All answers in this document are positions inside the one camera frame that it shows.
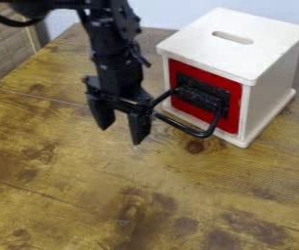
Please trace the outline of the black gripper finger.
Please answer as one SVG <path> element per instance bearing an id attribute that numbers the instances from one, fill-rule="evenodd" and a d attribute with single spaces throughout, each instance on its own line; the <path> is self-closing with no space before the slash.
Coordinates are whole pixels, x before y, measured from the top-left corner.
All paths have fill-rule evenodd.
<path id="1" fill-rule="evenodd" d="M 87 96 L 89 110 L 101 130 L 106 130 L 115 120 L 114 110 L 105 100 Z"/>
<path id="2" fill-rule="evenodd" d="M 127 121 L 131 142 L 137 146 L 150 133 L 150 114 L 147 112 L 129 113 Z"/>

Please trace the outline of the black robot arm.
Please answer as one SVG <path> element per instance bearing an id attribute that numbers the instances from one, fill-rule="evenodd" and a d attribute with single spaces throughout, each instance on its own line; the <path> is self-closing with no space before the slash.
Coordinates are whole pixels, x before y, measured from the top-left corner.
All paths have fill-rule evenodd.
<path id="1" fill-rule="evenodd" d="M 95 75 L 83 79 L 91 116 L 105 130 L 115 121 L 114 112 L 126 113 L 131 141 L 138 145 L 150 131 L 150 95 L 142 88 L 142 67 L 149 62 L 135 41 L 141 19 L 127 0 L 11 0 L 10 7 L 33 20 L 57 9 L 77 12 L 95 68 Z"/>

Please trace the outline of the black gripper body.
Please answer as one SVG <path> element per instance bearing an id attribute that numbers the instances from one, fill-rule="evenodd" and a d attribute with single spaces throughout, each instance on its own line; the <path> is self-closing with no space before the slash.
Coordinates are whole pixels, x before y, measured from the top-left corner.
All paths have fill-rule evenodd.
<path id="1" fill-rule="evenodd" d="M 149 112 L 151 96 L 142 88 L 142 66 L 149 66 L 149 62 L 141 55 L 138 43 L 95 41 L 90 48 L 95 76 L 83 80 L 86 95 L 105 100 L 114 111 Z"/>

